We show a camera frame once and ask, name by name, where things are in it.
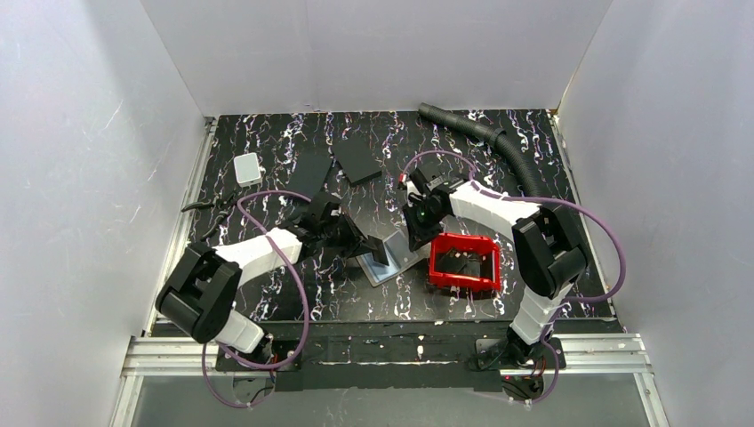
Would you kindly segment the red plastic bin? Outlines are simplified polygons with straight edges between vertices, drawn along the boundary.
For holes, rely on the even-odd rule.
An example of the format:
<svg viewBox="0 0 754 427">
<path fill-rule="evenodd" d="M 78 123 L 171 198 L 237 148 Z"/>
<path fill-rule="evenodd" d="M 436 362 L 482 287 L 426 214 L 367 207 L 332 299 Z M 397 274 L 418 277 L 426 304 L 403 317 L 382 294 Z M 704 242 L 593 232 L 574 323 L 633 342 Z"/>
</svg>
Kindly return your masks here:
<svg viewBox="0 0 754 427">
<path fill-rule="evenodd" d="M 441 233 L 430 243 L 429 282 L 440 288 L 500 291 L 500 248 L 488 237 Z"/>
</svg>

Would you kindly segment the grey leather card holder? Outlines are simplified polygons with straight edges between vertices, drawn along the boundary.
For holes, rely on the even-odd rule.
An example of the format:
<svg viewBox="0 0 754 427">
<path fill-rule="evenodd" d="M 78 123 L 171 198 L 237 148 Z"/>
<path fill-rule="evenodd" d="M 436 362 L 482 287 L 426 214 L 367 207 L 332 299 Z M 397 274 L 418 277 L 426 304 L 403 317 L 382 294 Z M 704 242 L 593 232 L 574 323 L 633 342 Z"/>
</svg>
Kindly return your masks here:
<svg viewBox="0 0 754 427">
<path fill-rule="evenodd" d="M 416 251 L 409 249 L 408 238 L 403 229 L 396 230 L 385 238 L 383 245 L 388 264 L 375 261 L 372 254 L 357 257 L 357 262 L 372 287 L 386 284 L 429 256 L 429 245 L 422 246 Z"/>
</svg>

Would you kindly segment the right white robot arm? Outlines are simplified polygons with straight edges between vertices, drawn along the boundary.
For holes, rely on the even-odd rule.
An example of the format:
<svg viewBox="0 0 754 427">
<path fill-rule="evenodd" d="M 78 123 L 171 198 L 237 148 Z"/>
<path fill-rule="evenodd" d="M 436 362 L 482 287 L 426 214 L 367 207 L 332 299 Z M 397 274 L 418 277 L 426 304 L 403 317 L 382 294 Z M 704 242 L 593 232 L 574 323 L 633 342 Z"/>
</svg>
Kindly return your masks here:
<svg viewBox="0 0 754 427">
<path fill-rule="evenodd" d="M 402 173 L 398 185 L 407 201 L 402 213 L 411 250 L 434 243 L 447 216 L 470 220 L 514 244 L 525 293 L 509 329 L 514 340 L 531 346 L 589 265 L 586 245 L 561 201 L 508 197 L 468 178 L 449 178 L 420 168 Z"/>
</svg>

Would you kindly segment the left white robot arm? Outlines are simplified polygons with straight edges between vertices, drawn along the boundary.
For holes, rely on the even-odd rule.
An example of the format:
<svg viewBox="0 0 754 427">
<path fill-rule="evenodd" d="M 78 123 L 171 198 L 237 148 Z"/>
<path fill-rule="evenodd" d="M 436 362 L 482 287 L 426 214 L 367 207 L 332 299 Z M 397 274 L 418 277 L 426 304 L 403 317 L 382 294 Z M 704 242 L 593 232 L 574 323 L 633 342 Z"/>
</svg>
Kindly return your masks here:
<svg viewBox="0 0 754 427">
<path fill-rule="evenodd" d="M 233 307 L 237 289 L 272 270 L 293 266 L 321 248 L 343 258 L 370 254 L 386 265 L 380 239 L 364 234 L 325 191 L 306 200 L 302 212 L 261 235 L 229 246 L 187 245 L 157 295 L 156 310 L 195 342 L 215 341 L 245 354 L 266 338 L 261 327 Z"/>
</svg>

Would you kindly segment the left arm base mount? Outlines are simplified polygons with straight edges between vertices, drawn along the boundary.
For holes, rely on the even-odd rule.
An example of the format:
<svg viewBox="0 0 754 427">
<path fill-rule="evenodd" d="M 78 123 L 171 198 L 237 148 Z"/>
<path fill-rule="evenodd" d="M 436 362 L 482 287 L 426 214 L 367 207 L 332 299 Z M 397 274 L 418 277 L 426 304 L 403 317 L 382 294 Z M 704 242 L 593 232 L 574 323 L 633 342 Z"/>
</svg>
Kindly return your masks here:
<svg viewBox="0 0 754 427">
<path fill-rule="evenodd" d="M 228 354 L 226 350 L 230 350 L 233 354 L 238 355 L 239 358 L 246 359 L 255 364 L 270 365 L 289 358 L 300 343 L 300 339 L 270 339 L 252 353 L 243 353 L 235 348 L 220 344 L 216 359 L 216 370 L 219 372 L 258 371 L 258 368 L 242 365 Z"/>
</svg>

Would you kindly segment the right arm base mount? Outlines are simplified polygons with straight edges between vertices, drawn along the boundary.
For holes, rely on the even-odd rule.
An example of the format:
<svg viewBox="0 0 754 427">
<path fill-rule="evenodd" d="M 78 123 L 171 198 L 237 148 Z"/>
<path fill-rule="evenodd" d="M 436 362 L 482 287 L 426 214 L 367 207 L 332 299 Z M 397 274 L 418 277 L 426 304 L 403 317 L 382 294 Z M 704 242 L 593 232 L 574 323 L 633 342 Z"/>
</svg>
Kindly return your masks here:
<svg viewBox="0 0 754 427">
<path fill-rule="evenodd" d="M 502 377 L 502 389 L 511 403 L 530 407 L 552 392 L 566 358 L 557 338 L 525 344 L 511 336 L 477 349 L 467 367 L 473 372 L 519 371 Z"/>
</svg>

